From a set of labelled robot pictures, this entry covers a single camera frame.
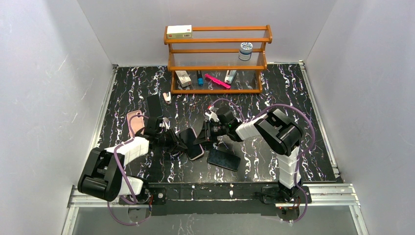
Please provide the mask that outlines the black smartphone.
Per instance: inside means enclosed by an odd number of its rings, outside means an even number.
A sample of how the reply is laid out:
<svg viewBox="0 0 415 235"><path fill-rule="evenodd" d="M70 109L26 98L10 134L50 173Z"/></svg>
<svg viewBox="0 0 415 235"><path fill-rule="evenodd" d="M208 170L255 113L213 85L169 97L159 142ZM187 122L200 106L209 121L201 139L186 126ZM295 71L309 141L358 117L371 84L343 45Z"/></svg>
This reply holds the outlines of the black smartphone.
<svg viewBox="0 0 415 235"><path fill-rule="evenodd" d="M194 144L197 135L193 128L187 128L179 133L179 138L186 145L186 154L191 161L194 161L204 155L204 150L200 144Z"/></svg>
<svg viewBox="0 0 415 235"><path fill-rule="evenodd" d="M212 149L207 157L207 162L211 165L237 172L241 159L233 154Z"/></svg>

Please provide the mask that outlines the dark teal smartphone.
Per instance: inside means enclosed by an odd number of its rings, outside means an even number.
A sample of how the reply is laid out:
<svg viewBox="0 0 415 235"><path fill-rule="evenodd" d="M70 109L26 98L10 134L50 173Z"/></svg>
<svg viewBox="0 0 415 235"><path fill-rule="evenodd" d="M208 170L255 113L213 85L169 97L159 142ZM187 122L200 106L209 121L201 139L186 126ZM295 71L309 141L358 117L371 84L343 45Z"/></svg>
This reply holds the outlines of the dark teal smartphone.
<svg viewBox="0 0 415 235"><path fill-rule="evenodd" d="M150 95L146 99L149 117L161 118L163 116L159 94Z"/></svg>

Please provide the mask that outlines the pink phone case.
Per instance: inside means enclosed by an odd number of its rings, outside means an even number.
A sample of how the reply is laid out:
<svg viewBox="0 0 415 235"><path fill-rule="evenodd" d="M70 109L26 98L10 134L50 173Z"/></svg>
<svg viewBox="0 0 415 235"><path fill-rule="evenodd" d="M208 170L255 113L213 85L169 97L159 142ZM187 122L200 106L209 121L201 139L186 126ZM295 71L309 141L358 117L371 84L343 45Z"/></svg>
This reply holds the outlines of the pink phone case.
<svg viewBox="0 0 415 235"><path fill-rule="evenodd" d="M127 114L127 121L130 123L132 130L129 130L129 137L133 137L138 130L144 127L143 117L133 117L134 115L142 115L140 110L132 111Z"/></svg>

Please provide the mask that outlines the beige phone case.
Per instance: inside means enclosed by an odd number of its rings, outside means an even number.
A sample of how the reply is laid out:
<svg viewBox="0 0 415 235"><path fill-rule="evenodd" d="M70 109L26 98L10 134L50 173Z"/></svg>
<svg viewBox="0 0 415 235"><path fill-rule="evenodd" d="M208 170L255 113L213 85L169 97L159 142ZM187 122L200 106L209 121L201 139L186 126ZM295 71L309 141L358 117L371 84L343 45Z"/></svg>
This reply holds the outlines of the beige phone case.
<svg viewBox="0 0 415 235"><path fill-rule="evenodd" d="M196 133L193 128L188 128L186 130L186 145L188 147L187 155L191 161L194 161L202 157L205 153L203 147L200 144L194 145L193 142L197 138Z"/></svg>

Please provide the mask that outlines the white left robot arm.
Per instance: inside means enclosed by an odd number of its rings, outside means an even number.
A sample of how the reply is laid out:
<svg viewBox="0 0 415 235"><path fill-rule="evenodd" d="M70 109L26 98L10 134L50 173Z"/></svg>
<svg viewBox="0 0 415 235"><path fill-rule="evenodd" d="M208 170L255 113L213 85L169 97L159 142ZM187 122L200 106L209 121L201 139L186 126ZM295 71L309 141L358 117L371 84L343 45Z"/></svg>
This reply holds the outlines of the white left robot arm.
<svg viewBox="0 0 415 235"><path fill-rule="evenodd" d="M127 176L125 167L138 157L148 154L151 147L165 148L169 154L187 151L186 144L160 117L144 116L144 127L114 147L93 148L78 181L80 193L112 202L120 198L136 205L144 180Z"/></svg>

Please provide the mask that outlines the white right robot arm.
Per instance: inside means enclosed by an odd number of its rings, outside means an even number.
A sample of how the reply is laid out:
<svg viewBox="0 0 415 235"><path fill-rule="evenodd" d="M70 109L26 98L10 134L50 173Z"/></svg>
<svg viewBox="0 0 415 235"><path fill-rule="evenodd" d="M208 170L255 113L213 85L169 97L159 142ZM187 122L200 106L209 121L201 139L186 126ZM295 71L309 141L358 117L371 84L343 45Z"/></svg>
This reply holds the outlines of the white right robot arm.
<svg viewBox="0 0 415 235"><path fill-rule="evenodd" d="M272 108L248 122L239 121L227 108L207 111L201 132L194 143L207 145L223 135L236 142L262 137L277 155L280 195L292 197L297 193L301 186L297 163L303 131L280 109Z"/></svg>

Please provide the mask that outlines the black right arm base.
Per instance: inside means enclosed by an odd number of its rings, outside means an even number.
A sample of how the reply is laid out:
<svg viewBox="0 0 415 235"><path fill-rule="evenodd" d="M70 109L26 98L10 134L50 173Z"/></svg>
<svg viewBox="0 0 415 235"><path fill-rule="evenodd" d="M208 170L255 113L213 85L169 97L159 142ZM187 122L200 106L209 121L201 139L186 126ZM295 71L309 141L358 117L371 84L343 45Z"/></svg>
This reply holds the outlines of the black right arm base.
<svg viewBox="0 0 415 235"><path fill-rule="evenodd" d="M264 186L254 193L254 197L263 204L276 205L280 220L289 223L296 222L304 216L304 212L300 211L301 205L307 206L312 203L311 193L307 186L301 188L296 186L287 188L281 184Z"/></svg>

